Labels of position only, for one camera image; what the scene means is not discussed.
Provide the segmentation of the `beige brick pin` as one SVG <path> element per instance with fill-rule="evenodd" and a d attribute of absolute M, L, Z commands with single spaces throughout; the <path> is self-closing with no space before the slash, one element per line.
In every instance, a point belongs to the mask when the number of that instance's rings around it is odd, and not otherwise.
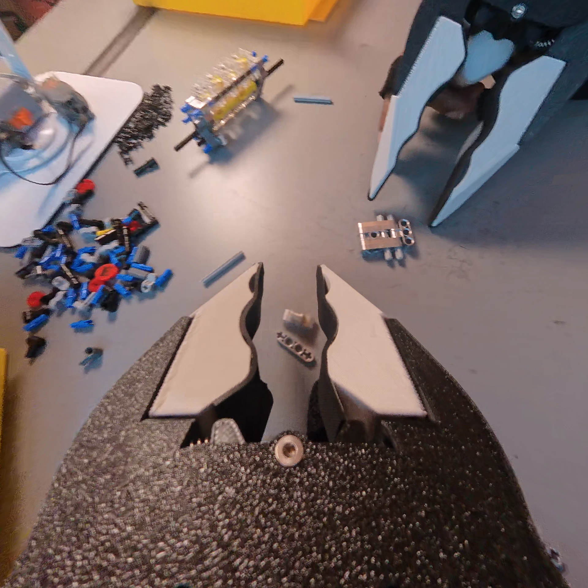
<path fill-rule="evenodd" d="M 287 328 L 297 331 L 311 332 L 316 329 L 316 321 L 311 315 L 291 309 L 284 310 L 282 321 Z"/>

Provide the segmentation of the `yellow and clear brick model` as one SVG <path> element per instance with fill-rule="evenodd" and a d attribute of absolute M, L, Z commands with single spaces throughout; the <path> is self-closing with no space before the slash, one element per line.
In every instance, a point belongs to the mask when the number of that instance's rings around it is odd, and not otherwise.
<path fill-rule="evenodd" d="M 229 142 L 226 127 L 261 99 L 268 77 L 283 64 L 283 59 L 269 63 L 268 55 L 238 49 L 210 73 L 201 76 L 180 108 L 182 123 L 190 125 L 192 130 L 173 150 L 179 152 L 194 142 L 210 155 L 226 147 Z"/>

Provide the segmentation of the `yellow plastic container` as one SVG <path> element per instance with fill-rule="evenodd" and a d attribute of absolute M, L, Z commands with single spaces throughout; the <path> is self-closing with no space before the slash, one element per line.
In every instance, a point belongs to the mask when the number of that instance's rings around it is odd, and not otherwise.
<path fill-rule="evenodd" d="M 3 436 L 3 425 L 4 425 L 4 404 L 5 404 L 5 393 L 6 393 L 6 379 L 8 372 L 8 354 L 5 349 L 0 349 L 1 354 L 1 390 L 0 390 L 0 431 L 1 431 L 1 446 Z"/>

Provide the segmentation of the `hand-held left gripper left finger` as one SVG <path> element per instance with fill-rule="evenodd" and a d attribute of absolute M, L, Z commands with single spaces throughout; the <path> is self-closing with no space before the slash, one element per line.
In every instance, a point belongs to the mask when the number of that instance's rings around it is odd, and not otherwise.
<path fill-rule="evenodd" d="M 260 377 L 253 342 L 263 278 L 263 263 L 257 262 L 191 314 L 148 418 L 196 419 L 201 435 L 230 418 L 243 435 L 264 434 L 273 396 Z"/>

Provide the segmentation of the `white paper sheet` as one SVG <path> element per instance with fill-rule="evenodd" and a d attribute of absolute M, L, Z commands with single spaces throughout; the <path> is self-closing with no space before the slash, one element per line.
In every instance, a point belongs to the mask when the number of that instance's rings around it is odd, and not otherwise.
<path fill-rule="evenodd" d="M 142 88 L 128 81 L 53 71 L 87 101 L 94 119 L 74 142 L 75 127 L 51 113 L 40 131 L 39 149 L 14 150 L 1 165 L 1 247 L 17 246 L 44 227 L 66 196 L 92 168 L 142 100 Z"/>

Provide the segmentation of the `pile of black brick pins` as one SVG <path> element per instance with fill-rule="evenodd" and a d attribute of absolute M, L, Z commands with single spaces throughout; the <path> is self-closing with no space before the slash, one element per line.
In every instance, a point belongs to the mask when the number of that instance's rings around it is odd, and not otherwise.
<path fill-rule="evenodd" d="M 126 167 L 134 164 L 133 154 L 143 144 L 154 139 L 160 128 L 165 128 L 173 116 L 172 88 L 154 84 L 143 93 L 142 100 L 113 139 Z"/>

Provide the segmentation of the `pile of blue brick pieces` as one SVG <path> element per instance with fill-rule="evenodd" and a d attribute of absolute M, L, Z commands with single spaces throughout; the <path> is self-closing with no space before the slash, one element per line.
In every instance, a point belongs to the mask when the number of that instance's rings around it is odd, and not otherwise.
<path fill-rule="evenodd" d="M 122 217 L 91 219 L 85 204 L 95 193 L 91 179 L 81 180 L 56 215 L 16 246 L 16 276 L 40 281 L 26 299 L 22 329 L 39 332 L 60 311 L 82 316 L 70 324 L 76 332 L 92 329 L 94 309 L 115 313 L 122 300 L 165 288 L 173 270 L 157 270 L 144 239 L 159 220 L 144 202 Z"/>

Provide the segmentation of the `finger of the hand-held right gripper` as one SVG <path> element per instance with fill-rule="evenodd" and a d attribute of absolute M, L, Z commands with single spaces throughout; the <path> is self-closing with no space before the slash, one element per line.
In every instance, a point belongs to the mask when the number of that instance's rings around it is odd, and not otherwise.
<path fill-rule="evenodd" d="M 465 56 L 462 26 L 452 19 L 438 17 L 401 89 L 390 98 L 371 171 L 370 201 L 393 172 L 403 145 L 418 130 L 427 102 L 451 80 Z"/>
<path fill-rule="evenodd" d="M 520 143 L 566 63 L 540 56 L 497 77 L 483 104 L 482 121 L 463 144 L 429 219 L 441 224 L 520 148 Z"/>

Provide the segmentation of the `grey orange toy motor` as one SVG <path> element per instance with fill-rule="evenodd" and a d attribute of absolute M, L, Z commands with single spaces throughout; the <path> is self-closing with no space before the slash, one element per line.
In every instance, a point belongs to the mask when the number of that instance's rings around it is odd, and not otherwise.
<path fill-rule="evenodd" d="M 1 74 L 1 173 L 51 187 L 72 169 L 79 138 L 95 119 L 88 102 L 70 84 L 50 75 L 41 81 Z M 67 151 L 63 171 L 52 180 L 32 174 Z"/>

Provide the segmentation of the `short grey holed beam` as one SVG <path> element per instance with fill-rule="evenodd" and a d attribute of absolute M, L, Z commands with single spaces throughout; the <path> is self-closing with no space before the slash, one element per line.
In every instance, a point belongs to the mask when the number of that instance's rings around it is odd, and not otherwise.
<path fill-rule="evenodd" d="M 296 357 L 303 364 L 312 365 L 315 363 L 313 351 L 294 339 L 290 334 L 283 331 L 276 332 L 278 345 L 288 351 L 291 356 Z"/>

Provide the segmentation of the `large yellow parts bin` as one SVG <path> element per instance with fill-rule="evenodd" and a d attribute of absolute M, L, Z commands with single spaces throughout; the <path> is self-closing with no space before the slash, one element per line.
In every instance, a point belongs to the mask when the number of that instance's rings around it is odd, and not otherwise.
<path fill-rule="evenodd" d="M 137 6 L 216 17 L 304 26 L 324 22 L 337 1 L 134 1 Z"/>

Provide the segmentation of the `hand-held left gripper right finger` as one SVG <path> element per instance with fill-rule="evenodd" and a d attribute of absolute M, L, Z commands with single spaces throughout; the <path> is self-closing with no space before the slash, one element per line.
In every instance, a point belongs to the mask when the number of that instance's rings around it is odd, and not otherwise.
<path fill-rule="evenodd" d="M 377 438 L 382 422 L 428 418 L 388 319 L 326 265 L 316 269 L 326 341 L 316 382 L 327 438 Z"/>

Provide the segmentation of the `grey desk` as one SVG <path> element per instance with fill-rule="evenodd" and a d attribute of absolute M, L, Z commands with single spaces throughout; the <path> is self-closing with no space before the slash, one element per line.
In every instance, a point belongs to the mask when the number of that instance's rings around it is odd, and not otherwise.
<path fill-rule="evenodd" d="M 160 169 L 136 178 L 110 149 L 92 172 L 87 214 L 152 207 L 151 260 L 174 272 L 153 298 L 96 313 L 90 334 L 66 316 L 43 329 L 45 352 L 24 357 L 27 287 L 1 250 L 1 346 L 8 377 L 1 449 L 1 584 L 25 548 L 56 468 L 102 396 L 183 315 L 254 262 L 263 262 L 261 326 L 254 343 L 275 399 L 268 433 L 292 418 L 316 370 L 280 349 L 285 308 L 316 317 L 324 263 L 386 315 L 398 318 L 466 390 L 495 431 L 541 536 L 559 550 L 566 578 L 587 587 L 587 104 L 569 102 L 539 135 L 448 220 L 427 227 L 470 125 L 427 110 L 394 175 L 374 202 L 366 192 L 382 100 L 418 1 L 341 1 L 324 23 L 298 28 L 157 12 L 123 26 L 122 1 L 63 1 L 19 40 L 31 70 L 91 72 L 147 91 L 169 85 L 168 126 L 135 155 Z M 227 155 L 210 161 L 177 105 L 194 79 L 235 49 L 285 64 L 265 102 L 242 123 Z M 331 106 L 296 104 L 323 96 Z M 357 223 L 392 214 L 416 240 L 400 263 L 361 253 Z M 205 288 L 201 279 L 243 251 L 245 260 Z M 84 349 L 104 350 L 84 368 Z"/>

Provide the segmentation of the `grey brick beam assembly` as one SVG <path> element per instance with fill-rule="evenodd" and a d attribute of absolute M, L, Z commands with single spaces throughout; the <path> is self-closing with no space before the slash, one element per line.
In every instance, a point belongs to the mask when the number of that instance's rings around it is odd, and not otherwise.
<path fill-rule="evenodd" d="M 380 257 L 388 265 L 400 263 L 405 251 L 416 243 L 410 221 L 392 214 L 378 214 L 376 220 L 357 223 L 361 253 L 365 258 Z"/>

